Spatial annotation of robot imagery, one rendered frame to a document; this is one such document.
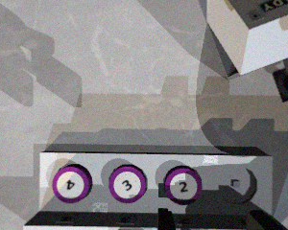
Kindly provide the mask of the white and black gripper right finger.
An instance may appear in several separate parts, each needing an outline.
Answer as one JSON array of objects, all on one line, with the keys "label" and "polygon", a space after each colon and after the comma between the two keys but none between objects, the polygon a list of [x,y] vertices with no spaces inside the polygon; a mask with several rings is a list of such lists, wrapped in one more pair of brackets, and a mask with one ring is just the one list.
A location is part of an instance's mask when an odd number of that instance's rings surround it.
[{"label": "white and black gripper right finger", "polygon": [[247,213],[247,230],[283,230],[261,210]]}]

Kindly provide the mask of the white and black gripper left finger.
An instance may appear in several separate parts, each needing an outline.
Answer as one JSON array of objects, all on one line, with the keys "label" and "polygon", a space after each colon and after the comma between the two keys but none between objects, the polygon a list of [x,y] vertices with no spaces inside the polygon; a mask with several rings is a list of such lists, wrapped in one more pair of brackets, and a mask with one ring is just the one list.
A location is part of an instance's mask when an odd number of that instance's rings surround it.
[{"label": "white and black gripper left finger", "polygon": [[172,211],[168,208],[158,208],[157,230],[176,230]]}]

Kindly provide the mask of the grey rectangular block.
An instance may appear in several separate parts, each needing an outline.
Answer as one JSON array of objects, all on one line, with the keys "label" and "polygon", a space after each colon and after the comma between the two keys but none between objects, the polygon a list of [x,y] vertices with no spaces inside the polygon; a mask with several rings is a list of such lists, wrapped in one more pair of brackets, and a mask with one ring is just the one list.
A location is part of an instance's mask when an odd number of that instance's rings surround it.
[{"label": "grey rectangular block", "polygon": [[[54,194],[55,174],[70,164],[89,171],[92,184],[76,203]],[[146,189],[133,203],[117,201],[109,179],[121,165],[135,165]],[[178,205],[167,196],[165,175],[176,166],[193,169],[202,181],[200,197]],[[269,154],[43,151],[40,153],[39,212],[23,230],[157,230],[158,208],[172,211],[176,230],[247,230],[246,214],[272,216],[273,156]]]}]

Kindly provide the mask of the grey button housing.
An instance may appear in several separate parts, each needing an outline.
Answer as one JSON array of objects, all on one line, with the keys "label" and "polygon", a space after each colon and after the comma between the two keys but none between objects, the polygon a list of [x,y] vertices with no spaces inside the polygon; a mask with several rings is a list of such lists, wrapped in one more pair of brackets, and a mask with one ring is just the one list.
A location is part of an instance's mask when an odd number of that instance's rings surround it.
[{"label": "grey button housing", "polygon": [[282,101],[287,102],[288,0],[199,0],[199,3],[227,79],[282,60],[285,69],[273,76]]}]

